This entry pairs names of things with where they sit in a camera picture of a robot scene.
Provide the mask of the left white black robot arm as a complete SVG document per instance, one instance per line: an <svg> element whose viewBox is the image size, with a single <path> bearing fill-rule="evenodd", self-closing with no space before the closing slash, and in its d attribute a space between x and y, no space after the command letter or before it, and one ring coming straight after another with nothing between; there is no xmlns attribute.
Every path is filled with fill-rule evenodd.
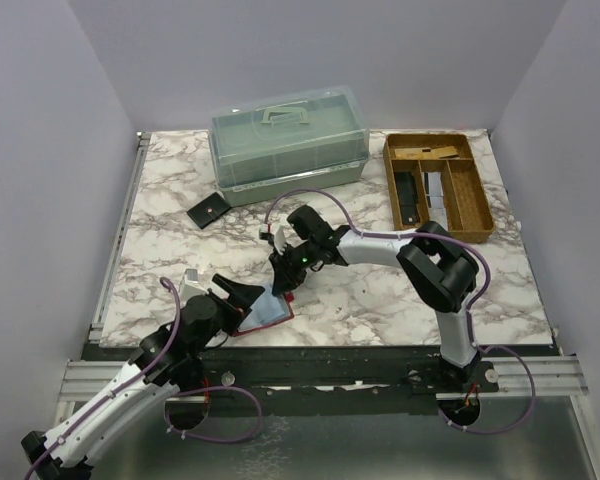
<svg viewBox="0 0 600 480"><path fill-rule="evenodd" d="M174 283L161 285L174 301L174 319L145 337L114 377L81 409L56 427L32 431L21 441L30 463L27 478L87 479L103 450L146 411L169 398L215 392L204 374L201 354L220 332L233 335L266 309L269 288L217 275L211 290L181 300Z"/></svg>

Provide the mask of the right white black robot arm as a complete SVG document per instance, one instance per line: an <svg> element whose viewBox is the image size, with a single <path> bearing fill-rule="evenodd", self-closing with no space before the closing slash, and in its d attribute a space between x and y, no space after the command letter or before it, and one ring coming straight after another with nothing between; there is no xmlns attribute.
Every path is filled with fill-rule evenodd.
<svg viewBox="0 0 600 480"><path fill-rule="evenodd" d="M417 229L392 232L362 231L350 225L334 228L308 205L289 215L288 223L301 239L296 246L268 224L259 232L272 247L269 261L275 295L296 290L309 270L317 272L327 265L398 268L435 313L442 384L460 392L474 383L480 353L474 345L469 307L479 265L440 224L429 221Z"/></svg>

